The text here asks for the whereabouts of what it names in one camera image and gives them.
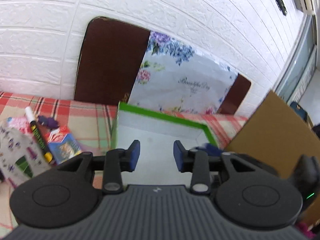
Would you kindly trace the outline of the red blue card box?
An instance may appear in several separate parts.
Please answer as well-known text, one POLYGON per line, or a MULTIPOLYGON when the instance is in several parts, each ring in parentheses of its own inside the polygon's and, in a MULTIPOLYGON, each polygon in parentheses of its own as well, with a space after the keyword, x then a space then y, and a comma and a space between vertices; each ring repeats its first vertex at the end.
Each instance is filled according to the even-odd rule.
POLYGON ((82 153, 80 144, 67 126, 54 129, 45 137, 57 165, 82 153))

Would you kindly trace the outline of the floral grey pouch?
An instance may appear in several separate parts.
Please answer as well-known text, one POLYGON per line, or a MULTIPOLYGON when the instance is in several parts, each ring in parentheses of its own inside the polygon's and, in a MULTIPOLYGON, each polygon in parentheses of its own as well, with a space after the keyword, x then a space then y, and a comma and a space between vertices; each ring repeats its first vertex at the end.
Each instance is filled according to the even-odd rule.
POLYGON ((38 144, 1 122, 1 173, 13 188, 50 169, 38 144))

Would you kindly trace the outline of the dark brown headboard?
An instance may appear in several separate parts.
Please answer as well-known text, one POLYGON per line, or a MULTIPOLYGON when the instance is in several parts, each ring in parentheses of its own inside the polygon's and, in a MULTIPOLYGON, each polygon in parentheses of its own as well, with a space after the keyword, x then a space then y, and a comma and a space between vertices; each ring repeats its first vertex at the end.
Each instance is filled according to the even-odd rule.
MULTIPOLYGON (((78 101, 115 105, 128 103, 151 30, 97 17, 89 22, 82 42, 74 98, 78 101)), ((238 73, 216 113, 234 114, 251 87, 238 73)))

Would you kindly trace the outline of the black yellow marker pen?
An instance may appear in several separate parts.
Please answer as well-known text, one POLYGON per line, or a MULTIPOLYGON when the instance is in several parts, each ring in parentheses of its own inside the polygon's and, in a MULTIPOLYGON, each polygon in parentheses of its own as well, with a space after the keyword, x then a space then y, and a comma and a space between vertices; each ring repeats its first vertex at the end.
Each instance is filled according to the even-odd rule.
POLYGON ((34 138, 36 139, 36 142, 38 143, 41 151, 42 151, 42 155, 44 157, 44 159, 47 161, 47 163, 49 164, 53 164, 54 163, 54 157, 52 155, 52 153, 49 150, 49 147, 47 145, 47 142, 45 141, 39 126, 36 122, 35 119, 35 115, 33 114, 33 110, 31 109, 31 107, 26 107, 25 108, 25 116, 30 124, 30 129, 34 135, 34 138))

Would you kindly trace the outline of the pink white packet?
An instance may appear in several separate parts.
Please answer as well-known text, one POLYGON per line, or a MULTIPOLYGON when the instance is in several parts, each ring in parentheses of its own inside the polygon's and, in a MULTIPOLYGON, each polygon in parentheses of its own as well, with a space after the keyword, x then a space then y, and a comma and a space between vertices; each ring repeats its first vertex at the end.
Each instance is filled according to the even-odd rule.
POLYGON ((28 134, 28 135, 32 134, 32 131, 30 129, 30 123, 25 116, 7 118, 7 126, 17 129, 23 134, 28 134))

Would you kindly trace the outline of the floral white pillow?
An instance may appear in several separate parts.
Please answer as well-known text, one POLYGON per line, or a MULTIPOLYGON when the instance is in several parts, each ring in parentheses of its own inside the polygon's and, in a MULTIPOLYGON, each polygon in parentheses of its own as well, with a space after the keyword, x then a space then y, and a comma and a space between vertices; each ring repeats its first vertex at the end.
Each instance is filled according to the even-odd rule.
POLYGON ((160 112, 214 114, 237 77, 213 55, 151 31, 128 103, 160 112))

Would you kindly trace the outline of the plaid bed sheet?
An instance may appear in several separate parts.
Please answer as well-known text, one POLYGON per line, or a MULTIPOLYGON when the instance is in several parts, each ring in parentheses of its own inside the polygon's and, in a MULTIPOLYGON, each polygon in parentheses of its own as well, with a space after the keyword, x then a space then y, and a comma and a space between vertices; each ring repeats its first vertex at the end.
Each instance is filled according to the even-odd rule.
MULTIPOLYGON (((54 117, 60 125, 68 126, 84 151, 102 155, 110 150, 116 106, 2 92, 1 120, 24 116, 27 106, 36 114, 54 117)), ((222 114, 179 114, 178 117, 206 124, 220 148, 228 145, 248 119, 222 114)))

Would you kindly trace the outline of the brown cardboard sheet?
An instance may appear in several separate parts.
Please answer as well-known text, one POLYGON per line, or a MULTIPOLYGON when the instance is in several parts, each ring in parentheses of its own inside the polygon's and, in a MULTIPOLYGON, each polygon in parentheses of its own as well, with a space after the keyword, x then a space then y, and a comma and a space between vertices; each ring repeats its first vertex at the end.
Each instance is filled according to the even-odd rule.
POLYGON ((225 147, 272 166, 289 178, 301 155, 319 159, 319 138, 276 93, 269 91, 239 133, 225 147))

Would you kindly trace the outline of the green white cardboard box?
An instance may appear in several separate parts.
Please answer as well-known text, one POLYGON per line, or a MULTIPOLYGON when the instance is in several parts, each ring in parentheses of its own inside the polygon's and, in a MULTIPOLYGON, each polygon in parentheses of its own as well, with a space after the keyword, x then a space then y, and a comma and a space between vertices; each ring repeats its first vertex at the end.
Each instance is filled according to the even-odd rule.
POLYGON ((119 103, 112 128, 112 148, 127 149, 134 140, 140 142, 140 155, 133 172, 122 172, 127 185, 185 185, 191 173, 178 171, 174 159, 174 142, 186 149, 205 143, 216 144, 206 124, 119 103))

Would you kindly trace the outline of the black wall hook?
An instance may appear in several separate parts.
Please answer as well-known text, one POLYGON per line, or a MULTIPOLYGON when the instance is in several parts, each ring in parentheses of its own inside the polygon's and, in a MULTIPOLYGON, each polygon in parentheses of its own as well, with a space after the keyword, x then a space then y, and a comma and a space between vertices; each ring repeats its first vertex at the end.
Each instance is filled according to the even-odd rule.
POLYGON ((284 16, 286 16, 287 15, 287 9, 285 7, 285 4, 284 4, 283 0, 276 0, 276 4, 277 4, 279 10, 282 12, 282 14, 284 16))

